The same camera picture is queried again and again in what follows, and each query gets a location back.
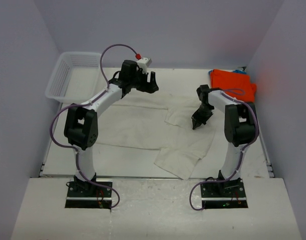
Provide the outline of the white t shirt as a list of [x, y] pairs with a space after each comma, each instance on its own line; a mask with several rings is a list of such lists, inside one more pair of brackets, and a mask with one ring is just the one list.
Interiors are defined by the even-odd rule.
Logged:
[[134, 91], [99, 117], [98, 144], [159, 150], [155, 165], [187, 180], [209, 151], [215, 128], [193, 130], [196, 98]]

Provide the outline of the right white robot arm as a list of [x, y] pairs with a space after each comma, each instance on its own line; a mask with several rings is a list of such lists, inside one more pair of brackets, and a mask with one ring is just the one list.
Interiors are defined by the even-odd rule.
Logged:
[[259, 135], [255, 105], [206, 84], [198, 87], [196, 92], [201, 105], [191, 117], [192, 129], [205, 125], [214, 109], [224, 113], [224, 135], [228, 142], [225, 162], [218, 177], [206, 180], [205, 185], [208, 190], [217, 191], [220, 196], [226, 197], [240, 183], [240, 169], [246, 151]]

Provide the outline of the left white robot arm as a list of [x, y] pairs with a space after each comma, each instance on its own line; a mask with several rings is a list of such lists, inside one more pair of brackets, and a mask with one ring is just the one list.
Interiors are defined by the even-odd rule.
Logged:
[[97, 189], [93, 164], [93, 145], [99, 135], [98, 118], [113, 103], [121, 100], [131, 89], [152, 94], [159, 90], [155, 72], [148, 72], [151, 59], [125, 60], [120, 71], [108, 81], [108, 89], [94, 96], [90, 103], [68, 110], [64, 136], [76, 148], [74, 180], [69, 182], [69, 192], [90, 197]]

